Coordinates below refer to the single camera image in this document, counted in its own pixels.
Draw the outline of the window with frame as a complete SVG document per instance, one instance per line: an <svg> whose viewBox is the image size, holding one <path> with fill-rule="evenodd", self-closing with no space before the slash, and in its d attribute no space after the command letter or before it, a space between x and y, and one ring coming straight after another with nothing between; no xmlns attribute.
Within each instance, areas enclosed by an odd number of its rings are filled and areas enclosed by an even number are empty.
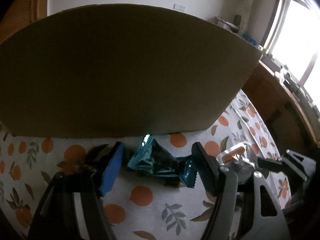
<svg viewBox="0 0 320 240"><path fill-rule="evenodd" d="M319 5L313 0L279 0L264 47L319 105Z"/></svg>

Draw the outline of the orange-print white bedsheet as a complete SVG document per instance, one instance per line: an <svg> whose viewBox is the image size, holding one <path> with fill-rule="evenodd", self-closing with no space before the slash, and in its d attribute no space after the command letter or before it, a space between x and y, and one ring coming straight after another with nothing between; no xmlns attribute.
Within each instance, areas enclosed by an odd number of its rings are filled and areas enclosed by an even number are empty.
<svg viewBox="0 0 320 240"><path fill-rule="evenodd" d="M158 135L173 156L187 156L200 142L211 156L243 142L251 154L278 159L280 153L261 116L240 91L210 128ZM26 238L40 199L56 172L76 172L94 147L113 146L114 138L60 139L18 137L1 127L1 209L21 238ZM118 239L200 239L215 198L202 181L190 189L161 179L121 171L103 198Z"/></svg>

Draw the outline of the brown cardboard box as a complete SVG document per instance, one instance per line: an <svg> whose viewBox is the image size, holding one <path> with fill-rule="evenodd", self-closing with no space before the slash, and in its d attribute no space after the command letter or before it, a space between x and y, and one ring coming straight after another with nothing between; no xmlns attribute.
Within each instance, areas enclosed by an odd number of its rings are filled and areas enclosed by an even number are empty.
<svg viewBox="0 0 320 240"><path fill-rule="evenodd" d="M48 16L1 44L1 122L24 137L207 129L261 52L217 25L136 4Z"/></svg>

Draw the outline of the wooden wardrobe door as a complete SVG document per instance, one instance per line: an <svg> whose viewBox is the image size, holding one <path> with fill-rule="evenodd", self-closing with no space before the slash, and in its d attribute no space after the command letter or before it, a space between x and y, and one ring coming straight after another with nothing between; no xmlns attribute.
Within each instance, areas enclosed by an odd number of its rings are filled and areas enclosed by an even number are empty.
<svg viewBox="0 0 320 240"><path fill-rule="evenodd" d="M48 16L48 0L14 0L1 20L1 42Z"/></svg>

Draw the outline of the teal candy wrapper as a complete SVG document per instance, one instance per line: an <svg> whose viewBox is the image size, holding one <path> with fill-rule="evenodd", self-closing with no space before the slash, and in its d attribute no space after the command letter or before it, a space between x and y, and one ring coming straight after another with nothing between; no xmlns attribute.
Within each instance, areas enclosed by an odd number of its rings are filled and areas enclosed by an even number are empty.
<svg viewBox="0 0 320 240"><path fill-rule="evenodd" d="M185 187L195 187L197 168L192 156L173 156L149 134L145 135L127 166L154 177L178 178Z"/></svg>

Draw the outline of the small silver orange-label pouch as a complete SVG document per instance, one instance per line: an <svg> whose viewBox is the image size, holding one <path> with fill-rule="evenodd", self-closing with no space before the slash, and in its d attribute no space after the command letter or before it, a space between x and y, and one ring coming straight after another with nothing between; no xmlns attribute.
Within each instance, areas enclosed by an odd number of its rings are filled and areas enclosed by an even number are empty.
<svg viewBox="0 0 320 240"><path fill-rule="evenodd" d="M257 158L251 153L249 146L239 143L216 156L220 165L228 166L238 174L250 174L257 166Z"/></svg>

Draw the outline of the white wall switch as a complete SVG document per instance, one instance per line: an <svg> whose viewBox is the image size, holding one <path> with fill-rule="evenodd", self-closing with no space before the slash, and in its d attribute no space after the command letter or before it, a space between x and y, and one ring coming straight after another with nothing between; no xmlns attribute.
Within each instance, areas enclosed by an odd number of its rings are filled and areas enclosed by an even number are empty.
<svg viewBox="0 0 320 240"><path fill-rule="evenodd" d="M180 4L174 4L173 9L174 9L174 10L178 10L178 11L182 11L182 12L185 12L185 6L182 6L182 5L180 5Z"/></svg>

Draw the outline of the wooden desk by window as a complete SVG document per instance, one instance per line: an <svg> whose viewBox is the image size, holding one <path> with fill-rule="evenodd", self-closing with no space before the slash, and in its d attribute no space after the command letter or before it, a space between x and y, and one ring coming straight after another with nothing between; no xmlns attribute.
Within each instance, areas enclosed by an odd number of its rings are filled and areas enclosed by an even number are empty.
<svg viewBox="0 0 320 240"><path fill-rule="evenodd" d="M242 90L262 117L278 150L319 152L319 135L305 111L268 66L260 61Z"/></svg>

